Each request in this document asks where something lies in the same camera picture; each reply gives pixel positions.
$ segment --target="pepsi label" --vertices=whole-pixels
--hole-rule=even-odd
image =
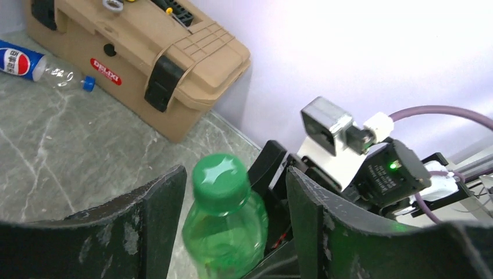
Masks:
[[[44,55],[0,40],[0,70],[33,80],[33,70]]]

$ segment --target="white wall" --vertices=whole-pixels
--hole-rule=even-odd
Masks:
[[[299,111],[319,95],[359,123],[426,104],[493,117],[491,1],[192,2],[252,53],[252,69],[215,109],[260,146],[277,139],[296,151]],[[20,1],[0,0],[0,33],[21,27]],[[488,134],[450,116],[406,119],[394,132],[420,156],[453,155]]]
[[[21,0],[0,0],[0,34],[23,28],[24,18]]]

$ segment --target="white connector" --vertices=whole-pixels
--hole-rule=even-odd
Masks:
[[[363,127],[375,136],[375,142],[382,142],[394,130],[394,121],[383,112],[378,112],[363,123]]]

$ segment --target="marble floor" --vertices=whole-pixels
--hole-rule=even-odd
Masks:
[[[25,33],[1,37],[44,52]],[[61,219],[100,205],[174,165],[233,153],[250,166],[259,150],[213,112],[172,144],[96,88],[59,92],[0,73],[0,220]],[[179,231],[193,202],[190,181]],[[181,237],[168,278],[196,278]]]

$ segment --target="cable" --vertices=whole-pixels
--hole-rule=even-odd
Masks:
[[[408,118],[415,115],[452,115],[459,116],[465,119],[474,121],[484,127],[493,131],[493,120],[481,113],[474,112],[472,110],[457,108],[454,106],[415,106],[413,108],[403,109],[398,112],[394,112],[389,115],[394,122]],[[421,208],[421,210],[435,223],[440,223],[440,219],[428,208],[426,203],[424,203],[423,198],[419,193],[415,194],[416,202]]]

